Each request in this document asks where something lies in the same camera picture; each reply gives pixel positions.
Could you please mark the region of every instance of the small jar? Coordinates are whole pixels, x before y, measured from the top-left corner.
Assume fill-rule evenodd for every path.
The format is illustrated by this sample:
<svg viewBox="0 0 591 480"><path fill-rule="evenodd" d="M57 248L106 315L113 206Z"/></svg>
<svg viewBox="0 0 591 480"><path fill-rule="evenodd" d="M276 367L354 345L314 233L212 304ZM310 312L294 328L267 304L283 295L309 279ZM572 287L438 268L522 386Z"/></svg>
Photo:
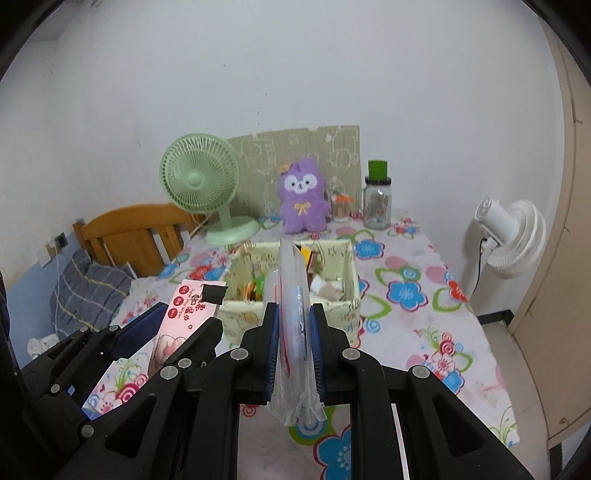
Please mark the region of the small jar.
<svg viewBox="0 0 591 480"><path fill-rule="evenodd" d="M333 222L348 222L351 205L353 205L354 201L348 195L333 194L331 198Z"/></svg>
<svg viewBox="0 0 591 480"><path fill-rule="evenodd" d="M392 216L392 190L390 177L365 177L363 190L363 225L372 230L386 230Z"/></svg>

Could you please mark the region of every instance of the black tape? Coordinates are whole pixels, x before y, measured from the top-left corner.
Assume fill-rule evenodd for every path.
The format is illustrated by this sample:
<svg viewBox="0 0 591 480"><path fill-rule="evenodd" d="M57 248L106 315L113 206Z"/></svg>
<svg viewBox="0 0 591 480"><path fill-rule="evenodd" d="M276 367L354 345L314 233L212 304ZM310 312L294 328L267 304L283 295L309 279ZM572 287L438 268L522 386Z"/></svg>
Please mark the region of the black tape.
<svg viewBox="0 0 591 480"><path fill-rule="evenodd" d="M228 287L222 287L221 285L209 285L203 286L201 293L201 300L206 303L214 303L215 305L221 305L223 298L226 296L226 290Z"/></svg>

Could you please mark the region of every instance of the white fan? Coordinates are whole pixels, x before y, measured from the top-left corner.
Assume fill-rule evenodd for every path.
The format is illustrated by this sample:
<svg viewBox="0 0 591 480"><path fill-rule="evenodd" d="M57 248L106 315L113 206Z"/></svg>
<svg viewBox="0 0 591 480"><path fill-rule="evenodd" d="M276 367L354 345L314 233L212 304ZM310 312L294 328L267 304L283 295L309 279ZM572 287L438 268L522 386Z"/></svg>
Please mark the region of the white fan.
<svg viewBox="0 0 591 480"><path fill-rule="evenodd" d="M488 236L480 249L482 260L498 277L521 275L544 249L546 221L528 200L519 200L504 209L487 197L476 209L474 218Z"/></svg>

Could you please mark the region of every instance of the floor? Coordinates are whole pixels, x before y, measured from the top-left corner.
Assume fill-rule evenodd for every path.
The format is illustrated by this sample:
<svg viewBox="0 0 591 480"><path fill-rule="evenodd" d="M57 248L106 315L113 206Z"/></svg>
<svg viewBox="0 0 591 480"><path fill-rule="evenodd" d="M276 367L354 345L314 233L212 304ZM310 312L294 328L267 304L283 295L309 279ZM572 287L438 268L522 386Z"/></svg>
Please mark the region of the floor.
<svg viewBox="0 0 591 480"><path fill-rule="evenodd" d="M503 322L483 326L491 351L501 368L513 404L521 441L511 452L529 470L535 480L550 480L544 413L530 370L519 345Z"/></svg>

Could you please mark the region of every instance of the fan base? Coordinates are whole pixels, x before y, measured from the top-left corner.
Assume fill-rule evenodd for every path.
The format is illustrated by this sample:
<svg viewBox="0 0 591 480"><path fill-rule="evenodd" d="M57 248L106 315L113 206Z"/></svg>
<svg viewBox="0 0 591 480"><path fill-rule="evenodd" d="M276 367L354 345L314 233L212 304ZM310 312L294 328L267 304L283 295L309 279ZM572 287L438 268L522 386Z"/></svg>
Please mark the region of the fan base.
<svg viewBox="0 0 591 480"><path fill-rule="evenodd" d="M207 230L205 240L209 245L222 247L246 240L258 232L260 226L254 219L247 216L232 217L232 227L224 229L221 222L211 226Z"/></svg>

